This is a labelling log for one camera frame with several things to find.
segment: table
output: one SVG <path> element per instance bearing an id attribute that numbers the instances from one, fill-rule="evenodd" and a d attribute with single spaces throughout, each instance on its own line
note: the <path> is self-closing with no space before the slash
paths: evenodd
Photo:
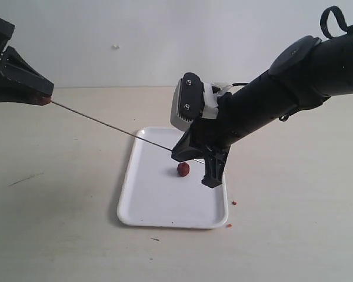
<path id="1" fill-rule="evenodd" d="M 54 100 L 135 133 L 170 126 L 173 91 L 56 89 Z M 233 145 L 231 228 L 120 223 L 132 142 L 56 105 L 0 104 L 0 282 L 353 281 L 353 95 Z"/>

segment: white tray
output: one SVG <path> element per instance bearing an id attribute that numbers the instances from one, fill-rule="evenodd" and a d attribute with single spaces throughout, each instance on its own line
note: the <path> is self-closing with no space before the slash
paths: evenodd
<path id="1" fill-rule="evenodd" d="M 146 127 L 137 133 L 144 139 L 173 148 L 182 132 Z M 205 166 L 188 161 L 190 173 L 177 174 L 178 162 L 171 152 L 136 139 L 132 148 L 119 204 L 121 222 L 134 226 L 212 229 L 225 224 L 228 201 L 225 186 L 214 189 L 201 184 Z"/>

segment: white wall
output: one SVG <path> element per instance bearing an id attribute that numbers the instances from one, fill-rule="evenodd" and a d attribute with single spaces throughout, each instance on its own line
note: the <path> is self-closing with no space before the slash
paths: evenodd
<path id="1" fill-rule="evenodd" d="M 187 71 L 251 80 L 296 39 L 321 36 L 331 5 L 353 23 L 353 0 L 0 0 L 0 17 L 56 87 L 165 86 Z"/>

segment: red berry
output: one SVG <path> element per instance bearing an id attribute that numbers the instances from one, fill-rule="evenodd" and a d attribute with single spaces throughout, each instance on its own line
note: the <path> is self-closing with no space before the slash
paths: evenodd
<path id="1" fill-rule="evenodd" d="M 180 176 L 185 177 L 189 173 L 189 164 L 180 163 L 176 170 Z"/>

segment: strap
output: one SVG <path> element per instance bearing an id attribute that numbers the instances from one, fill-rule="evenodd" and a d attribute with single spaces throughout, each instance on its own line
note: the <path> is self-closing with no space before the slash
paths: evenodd
<path id="1" fill-rule="evenodd" d="M 328 31 L 328 27 L 327 27 L 327 20 L 328 20 L 328 16 L 329 16 L 330 12 L 334 13 L 337 24 L 339 25 L 341 30 L 345 31 L 345 32 L 348 31 L 347 22 L 345 21 L 344 15 L 342 14 L 340 8 L 337 6 L 331 6 L 331 7 L 327 8 L 326 10 L 324 10 L 324 12 L 320 18 L 320 27 L 322 29 L 324 36 L 327 37 L 328 39 L 333 38 L 333 36 Z"/>

